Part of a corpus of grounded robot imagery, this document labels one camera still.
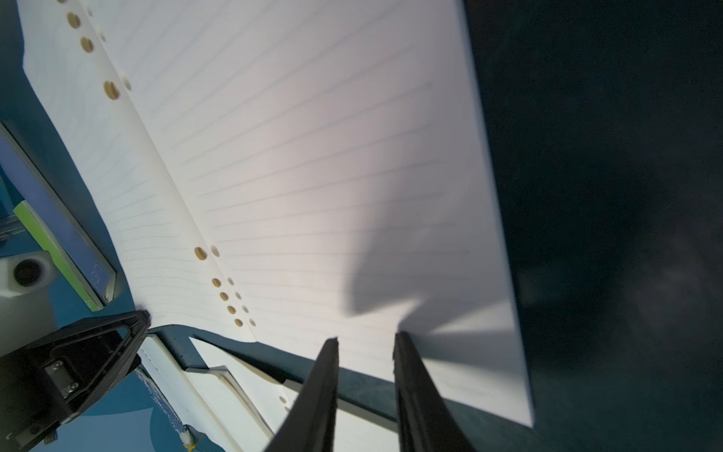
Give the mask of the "green cover notebook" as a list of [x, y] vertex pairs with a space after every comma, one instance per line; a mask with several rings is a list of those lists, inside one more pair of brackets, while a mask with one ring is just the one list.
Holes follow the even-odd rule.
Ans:
[[51, 259], [59, 273], [65, 278], [77, 295], [92, 312], [100, 311], [104, 305], [95, 290], [88, 283], [85, 275], [55, 235], [35, 212], [28, 201], [22, 201], [13, 209], [15, 216], [24, 225], [26, 231], [35, 239], [38, 245], [49, 252]]

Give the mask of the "white lined notebook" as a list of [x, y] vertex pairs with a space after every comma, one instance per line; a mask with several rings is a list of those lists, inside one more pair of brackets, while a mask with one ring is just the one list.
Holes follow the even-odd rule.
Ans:
[[115, 299], [116, 270], [5, 127], [1, 128], [1, 168], [75, 261], [104, 309]]

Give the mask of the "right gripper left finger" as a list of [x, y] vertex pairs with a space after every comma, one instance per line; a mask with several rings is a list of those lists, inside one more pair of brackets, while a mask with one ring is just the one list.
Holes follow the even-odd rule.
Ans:
[[333, 451], [338, 408], [339, 343], [325, 341], [291, 412], [266, 452]]

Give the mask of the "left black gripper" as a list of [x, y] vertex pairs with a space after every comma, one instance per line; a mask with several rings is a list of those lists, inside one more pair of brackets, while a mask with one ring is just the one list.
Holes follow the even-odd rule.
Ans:
[[151, 315], [84, 318], [1, 358], [1, 449], [29, 451], [141, 363]]

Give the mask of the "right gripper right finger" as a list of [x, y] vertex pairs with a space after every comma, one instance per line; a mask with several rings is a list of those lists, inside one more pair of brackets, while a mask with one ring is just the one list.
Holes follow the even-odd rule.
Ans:
[[405, 331], [395, 335], [393, 359], [400, 449], [472, 451]]

